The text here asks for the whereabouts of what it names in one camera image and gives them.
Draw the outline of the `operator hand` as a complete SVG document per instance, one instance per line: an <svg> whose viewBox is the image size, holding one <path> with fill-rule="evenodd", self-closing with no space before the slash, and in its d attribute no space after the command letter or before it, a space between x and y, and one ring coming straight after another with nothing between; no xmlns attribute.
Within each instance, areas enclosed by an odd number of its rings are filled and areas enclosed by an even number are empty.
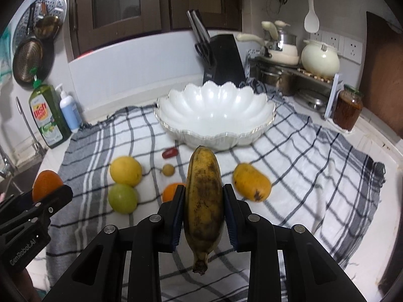
<svg viewBox="0 0 403 302"><path fill-rule="evenodd" d="M6 276L4 287L13 301L42 301L27 269L23 269L18 275Z"/></svg>

